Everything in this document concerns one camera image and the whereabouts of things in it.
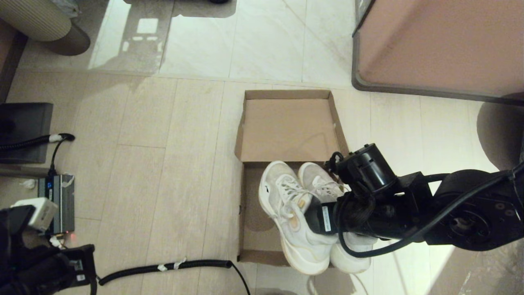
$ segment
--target black cable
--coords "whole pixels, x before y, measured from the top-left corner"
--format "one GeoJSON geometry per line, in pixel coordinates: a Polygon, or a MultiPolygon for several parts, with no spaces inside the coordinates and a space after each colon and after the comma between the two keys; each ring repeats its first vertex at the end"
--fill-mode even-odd
{"type": "MultiPolygon", "coordinates": [[[[173,270],[176,263],[168,263],[164,264],[165,268],[167,270],[173,270]]],[[[184,268],[193,268],[193,267],[221,267],[221,268],[231,268],[233,267],[240,278],[242,279],[242,283],[244,283],[244,287],[246,288],[246,292],[248,295],[251,295],[251,292],[249,291],[249,288],[247,286],[246,280],[244,279],[244,276],[240,273],[238,268],[231,262],[230,260],[193,260],[193,261],[186,261],[178,265],[177,269],[184,269],[184,268]]],[[[142,267],[135,267],[130,269],[124,269],[121,271],[114,272],[110,275],[105,276],[102,279],[99,279],[99,285],[103,286],[107,284],[108,282],[112,280],[116,280],[118,278],[132,276],[132,275],[138,275],[141,273],[148,273],[148,272],[159,272],[162,271],[158,269],[158,265],[150,265],[150,266],[142,266],[142,267]]]]}
{"type": "Polygon", "coordinates": [[[54,168],[54,157],[57,155],[58,148],[64,141],[65,139],[62,139],[58,142],[57,146],[54,147],[53,157],[51,158],[51,166],[49,167],[49,172],[47,173],[48,176],[55,176],[57,174],[57,170],[54,168]]]}
{"type": "Polygon", "coordinates": [[[40,136],[40,137],[33,138],[30,140],[22,141],[22,142],[11,143],[11,144],[2,144],[0,145],[0,151],[19,150],[19,149],[24,149],[24,148],[27,148],[33,145],[49,143],[49,137],[50,135],[44,135],[44,136],[40,136]]]}
{"type": "Polygon", "coordinates": [[[433,226],[437,225],[444,217],[446,217],[449,213],[451,213],[453,210],[455,210],[457,207],[459,207],[460,205],[462,205],[465,201],[467,201],[469,198],[471,198],[472,196],[476,195],[476,194],[479,194],[481,192],[483,192],[484,190],[500,183],[501,181],[505,180],[506,178],[514,178],[514,175],[522,172],[522,170],[524,170],[524,162],[520,163],[519,165],[517,165],[515,168],[513,168],[512,170],[498,176],[498,177],[494,177],[492,178],[491,180],[475,187],[474,189],[470,190],[469,192],[466,192],[466,193],[463,193],[462,195],[460,195],[455,201],[453,201],[452,203],[450,203],[446,208],[442,209],[437,215],[435,215],[435,217],[429,221],[426,225],[424,225],[423,227],[421,227],[419,230],[417,230],[415,233],[413,233],[412,235],[394,243],[394,244],[391,244],[391,245],[388,245],[386,247],[382,247],[380,249],[376,249],[376,250],[371,250],[371,251],[364,251],[364,252],[356,252],[356,251],[353,251],[351,249],[349,249],[349,247],[347,246],[345,240],[344,240],[344,236],[343,236],[343,233],[342,233],[342,230],[341,230],[341,220],[342,220],[342,214],[339,214],[338,218],[337,218],[337,223],[339,225],[339,229],[338,229],[338,233],[339,233],[339,239],[340,239],[340,244],[342,245],[342,248],[351,256],[354,256],[354,257],[357,257],[357,258],[367,258],[367,257],[374,257],[374,256],[379,256],[379,255],[384,255],[384,254],[387,254],[387,253],[390,253],[390,252],[393,252],[395,250],[398,250],[404,246],[407,246],[409,245],[410,243],[418,240],[419,238],[421,238],[424,234],[426,234],[433,226]]]}
{"type": "Polygon", "coordinates": [[[242,279],[242,283],[244,283],[244,287],[246,288],[247,295],[251,295],[251,292],[249,291],[249,287],[247,286],[246,280],[244,279],[244,276],[240,273],[238,268],[236,268],[236,265],[234,263],[231,263],[231,266],[236,270],[236,273],[240,276],[242,279]]]}
{"type": "Polygon", "coordinates": [[[55,176],[57,174],[56,169],[54,168],[54,158],[57,155],[58,148],[64,141],[73,141],[75,139],[74,135],[69,133],[60,133],[59,135],[62,136],[62,140],[60,140],[57,144],[57,146],[54,147],[53,157],[51,158],[51,166],[49,167],[49,172],[47,173],[48,176],[55,176]]]}
{"type": "Polygon", "coordinates": [[[443,181],[446,176],[448,176],[449,173],[441,173],[441,174],[433,174],[433,175],[426,175],[424,176],[424,181],[427,183],[435,182],[435,181],[443,181]]]}

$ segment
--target white tape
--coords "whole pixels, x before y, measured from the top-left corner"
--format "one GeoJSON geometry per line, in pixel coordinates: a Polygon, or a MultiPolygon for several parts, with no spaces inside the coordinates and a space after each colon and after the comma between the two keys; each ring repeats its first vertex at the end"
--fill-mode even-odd
{"type": "Polygon", "coordinates": [[[62,187],[68,187],[68,186],[70,186],[70,185],[73,183],[73,181],[74,181],[74,175],[73,175],[73,177],[72,177],[68,182],[62,182],[62,187]]]}
{"type": "Polygon", "coordinates": [[[173,266],[173,269],[178,269],[182,263],[184,263],[187,260],[187,257],[184,257],[184,259],[176,262],[173,266]]]}
{"type": "Polygon", "coordinates": [[[57,247],[59,249],[62,249],[62,250],[65,249],[64,245],[62,244],[62,242],[60,242],[56,236],[51,236],[51,238],[49,239],[49,242],[51,243],[51,245],[53,245],[53,246],[55,246],[55,247],[57,247]]]}
{"type": "Polygon", "coordinates": [[[61,135],[58,135],[58,134],[52,134],[49,136],[49,142],[57,142],[57,141],[61,141],[62,140],[62,136],[61,135]]]}
{"type": "Polygon", "coordinates": [[[36,180],[34,179],[29,179],[29,180],[26,180],[22,183],[20,183],[21,186],[23,186],[24,188],[27,188],[27,189],[33,189],[36,187],[36,180]]]}

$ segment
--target white sneaker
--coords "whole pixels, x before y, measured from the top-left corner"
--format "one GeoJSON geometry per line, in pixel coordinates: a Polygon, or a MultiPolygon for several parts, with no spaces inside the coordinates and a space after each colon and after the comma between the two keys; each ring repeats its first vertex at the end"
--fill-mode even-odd
{"type": "Polygon", "coordinates": [[[312,194],[304,189],[293,170],[282,161],[269,164],[260,180],[258,199],[278,230],[289,264],[306,275],[318,275],[330,262],[330,251],[337,239],[314,233],[304,212],[312,194]]]}
{"type": "MultiPolygon", "coordinates": [[[[344,195],[343,185],[333,181],[329,174],[315,163],[304,163],[298,171],[298,177],[301,184],[319,198],[321,203],[335,202],[338,197],[344,195]]],[[[359,252],[372,250],[373,244],[378,240],[354,233],[344,233],[343,236],[349,248],[359,252]]],[[[331,248],[330,257],[331,264],[346,273],[363,272],[371,265],[371,257],[356,258],[349,255],[342,248],[340,241],[331,248]]]]}

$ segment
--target marble floor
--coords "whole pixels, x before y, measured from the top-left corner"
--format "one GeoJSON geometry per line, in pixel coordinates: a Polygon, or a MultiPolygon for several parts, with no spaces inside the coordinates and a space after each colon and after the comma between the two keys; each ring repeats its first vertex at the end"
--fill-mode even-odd
{"type": "Polygon", "coordinates": [[[80,0],[92,40],[74,57],[30,41],[21,69],[351,84],[349,0],[80,0]]]}
{"type": "MultiPolygon", "coordinates": [[[[67,245],[95,244],[100,276],[183,257],[236,258],[241,165],[233,149],[245,90],[331,89],[350,149],[377,143],[398,175],[496,171],[477,136],[481,102],[351,87],[351,1],[79,3],[75,22],[92,37],[90,50],[63,57],[30,41],[8,102],[52,102],[51,132],[77,136],[57,155],[59,171],[77,179],[77,229],[67,245]]],[[[0,177],[2,207],[35,195],[19,182],[0,177]]],[[[486,255],[412,244],[351,276],[238,265],[257,295],[448,295],[469,294],[464,283],[486,255]]],[[[235,272],[205,268],[99,288],[126,295],[243,293],[235,272]]]]}

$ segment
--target white plug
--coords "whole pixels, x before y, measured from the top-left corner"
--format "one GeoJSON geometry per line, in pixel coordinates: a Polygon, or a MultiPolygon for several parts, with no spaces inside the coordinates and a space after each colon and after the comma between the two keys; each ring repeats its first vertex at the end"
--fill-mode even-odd
{"type": "Polygon", "coordinates": [[[44,197],[20,200],[11,206],[11,208],[25,205],[35,207],[35,212],[31,216],[28,226],[41,232],[49,228],[55,213],[58,211],[58,205],[44,197]]]}

